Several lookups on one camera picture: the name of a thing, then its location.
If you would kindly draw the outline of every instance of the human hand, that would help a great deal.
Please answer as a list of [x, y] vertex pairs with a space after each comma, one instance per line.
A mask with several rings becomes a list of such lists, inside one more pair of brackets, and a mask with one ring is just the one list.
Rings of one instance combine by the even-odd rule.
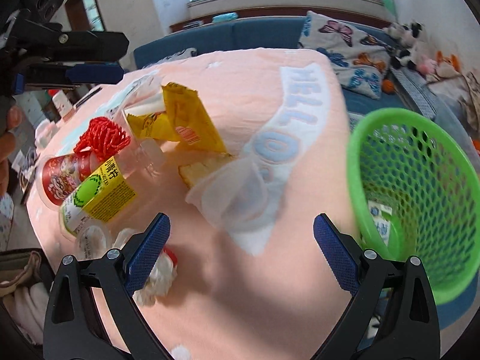
[[15, 136], [8, 132], [17, 127], [23, 119], [23, 112], [14, 105], [7, 114], [7, 132], [0, 137], [0, 197], [7, 192], [8, 187], [8, 160], [7, 157], [15, 149]]

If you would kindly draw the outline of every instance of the bolt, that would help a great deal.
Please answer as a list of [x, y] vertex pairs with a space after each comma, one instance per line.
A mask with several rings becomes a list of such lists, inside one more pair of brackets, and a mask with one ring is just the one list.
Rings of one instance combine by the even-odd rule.
[[68, 41], [68, 35], [67, 34], [62, 34], [58, 37], [58, 41], [61, 44], [65, 44]]
[[71, 255], [68, 255], [68, 256], [63, 257], [62, 263], [63, 263], [63, 265], [67, 266], [67, 265], [70, 264], [73, 260], [74, 260], [74, 257], [71, 256]]
[[114, 259], [116, 259], [118, 256], [120, 256], [120, 250], [118, 250], [118, 249], [110, 249], [110, 250], [106, 253], [106, 256], [107, 256], [110, 260], [114, 260]]
[[422, 263], [417, 256], [410, 257], [410, 262], [415, 266], [419, 266]]
[[371, 250], [371, 249], [367, 249], [364, 255], [369, 260], [375, 260], [377, 258], [377, 253], [375, 253], [375, 250]]

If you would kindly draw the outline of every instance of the green lime graphic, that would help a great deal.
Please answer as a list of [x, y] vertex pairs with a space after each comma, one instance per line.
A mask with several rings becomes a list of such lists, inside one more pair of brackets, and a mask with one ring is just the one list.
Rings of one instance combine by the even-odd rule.
[[100, 175], [91, 175], [80, 184], [73, 195], [73, 204], [77, 207], [85, 206], [100, 191], [102, 178]]

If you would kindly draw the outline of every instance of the green plastic basket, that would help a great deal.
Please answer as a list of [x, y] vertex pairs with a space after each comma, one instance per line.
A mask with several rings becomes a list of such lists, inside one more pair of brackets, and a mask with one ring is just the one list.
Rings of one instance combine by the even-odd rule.
[[[460, 295], [480, 266], [480, 182], [457, 143], [415, 112], [378, 110], [356, 126], [347, 171], [362, 246], [419, 256], [437, 304]], [[368, 200], [393, 208], [388, 246]]]

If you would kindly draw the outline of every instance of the yellow snack packaging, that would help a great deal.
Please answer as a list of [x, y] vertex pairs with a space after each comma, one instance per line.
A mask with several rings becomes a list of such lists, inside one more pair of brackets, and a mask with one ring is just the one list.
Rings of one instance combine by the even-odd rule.
[[165, 111], [143, 116], [127, 115], [136, 137], [182, 142], [195, 150], [227, 152], [197, 91], [174, 82], [162, 88]]

